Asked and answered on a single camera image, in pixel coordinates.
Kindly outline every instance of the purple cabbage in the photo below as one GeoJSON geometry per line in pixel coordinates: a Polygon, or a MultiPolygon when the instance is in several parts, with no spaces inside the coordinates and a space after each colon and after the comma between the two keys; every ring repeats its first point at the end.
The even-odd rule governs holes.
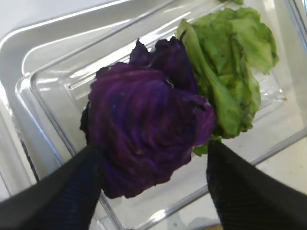
{"type": "Polygon", "coordinates": [[[152,53],[138,41],[129,64],[97,72],[81,130],[88,145],[106,149],[105,195],[130,198],[169,181],[190,162],[193,147],[208,141],[214,124],[185,49],[172,38],[152,53]]]}

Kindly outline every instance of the transparent plastic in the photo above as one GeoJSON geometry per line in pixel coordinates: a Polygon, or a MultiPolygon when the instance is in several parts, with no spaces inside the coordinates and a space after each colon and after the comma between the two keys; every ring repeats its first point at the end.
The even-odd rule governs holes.
{"type": "MultiPolygon", "coordinates": [[[[262,96],[261,110],[256,116],[254,128],[236,139],[225,141],[234,151],[254,163],[306,135],[307,127],[304,118],[307,109],[302,104],[304,102],[296,98],[297,95],[305,95],[304,90],[307,90],[307,84],[302,84],[302,81],[298,83],[301,73],[306,73],[307,69],[303,66],[300,72],[295,72],[297,63],[287,59],[288,43],[284,40],[284,28],[276,21],[287,12],[287,23],[294,40],[299,38],[296,26],[294,20],[289,19],[288,1],[280,1],[278,6],[275,4],[273,7],[268,2],[274,3],[273,0],[247,0],[246,6],[261,12],[262,20],[273,30],[281,61],[269,76],[254,72],[260,82],[262,96]]],[[[17,92],[21,88],[24,90],[25,82],[28,82],[33,94],[29,98],[20,96],[20,100],[25,105],[30,104],[31,100],[38,102],[72,155],[85,146],[84,134],[79,130],[80,117],[97,70],[117,61],[128,61],[128,54],[137,38],[151,48],[156,40],[170,38],[183,18],[193,21],[224,7],[238,7],[215,0],[178,0],[169,3],[149,17],[134,20],[129,26],[111,29],[99,39],[93,37],[90,43],[78,43],[76,50],[70,48],[61,58],[31,71],[18,82],[17,92]]],[[[300,40],[296,46],[303,49],[300,40]]],[[[307,61],[304,52],[300,58],[301,62],[307,61]]],[[[112,229],[111,226],[116,229],[148,229],[207,193],[204,177],[206,161],[206,156],[193,157],[191,163],[174,173],[170,182],[153,187],[136,198],[109,200],[102,194],[101,204],[107,215],[98,215],[97,218],[106,229],[112,229]]]]}

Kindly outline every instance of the white surface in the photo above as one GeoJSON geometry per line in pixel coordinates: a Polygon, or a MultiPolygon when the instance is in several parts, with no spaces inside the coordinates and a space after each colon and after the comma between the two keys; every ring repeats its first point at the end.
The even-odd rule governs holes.
{"type": "MultiPolygon", "coordinates": [[[[0,37],[3,37],[4,34],[14,27],[73,12],[105,1],[106,0],[2,0],[0,18],[6,23],[0,25],[0,37]]],[[[274,4],[272,4],[274,1],[267,0],[266,2],[267,10],[269,11],[274,7],[274,4]]],[[[258,168],[277,180],[301,192],[307,193],[307,183],[305,182],[305,177],[307,175],[307,140],[301,140],[292,147],[260,164],[258,168]]],[[[6,197],[7,195],[5,187],[1,186],[0,178],[0,200],[2,196],[6,197]]],[[[186,230],[192,227],[201,226],[203,223],[214,221],[216,218],[217,215],[211,199],[205,196],[179,213],[161,222],[154,227],[154,229],[186,230]]]]}

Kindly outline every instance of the black tongs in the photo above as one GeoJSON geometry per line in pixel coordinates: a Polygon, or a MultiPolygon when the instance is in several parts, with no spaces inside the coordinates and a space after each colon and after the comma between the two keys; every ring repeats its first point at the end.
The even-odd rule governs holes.
{"type": "Polygon", "coordinates": [[[306,230],[307,196],[221,142],[209,144],[207,182],[224,230],[306,230]]]}

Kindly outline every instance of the plastic tray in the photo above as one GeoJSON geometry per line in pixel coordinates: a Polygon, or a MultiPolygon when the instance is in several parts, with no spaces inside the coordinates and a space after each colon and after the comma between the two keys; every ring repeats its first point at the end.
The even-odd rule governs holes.
{"type": "MultiPolygon", "coordinates": [[[[294,1],[277,1],[278,4],[273,0],[246,0],[246,5],[261,12],[262,20],[273,30],[281,57],[270,76],[255,73],[260,82],[262,107],[254,128],[225,142],[253,163],[265,160],[307,134],[304,100],[307,80],[302,77],[302,73],[307,73],[304,64],[307,56],[304,31],[300,29],[304,24],[296,17],[300,15],[298,11],[292,8],[294,1]],[[290,47],[288,39],[296,43],[290,47]],[[299,61],[287,58],[293,49],[297,50],[299,61]]],[[[38,176],[47,175],[84,147],[80,117],[98,69],[127,61],[138,37],[151,47],[157,39],[172,36],[181,19],[193,21],[223,7],[237,6],[219,4],[217,0],[121,0],[105,11],[100,6],[35,27],[44,34],[46,42],[38,43],[26,53],[22,61],[23,76],[16,81],[5,78],[3,73],[0,76],[9,103],[17,111],[15,116],[21,130],[33,134],[27,136],[26,145],[33,149],[30,155],[38,176]],[[107,22],[102,20],[101,11],[107,22]],[[48,28],[55,30],[56,39],[47,38],[52,36],[48,28]],[[36,138],[42,140],[40,146],[35,143],[36,138]]],[[[174,173],[170,182],[133,199],[108,200],[102,195],[95,219],[108,230],[148,229],[207,193],[205,166],[205,156],[193,157],[190,164],[174,173]]]]}

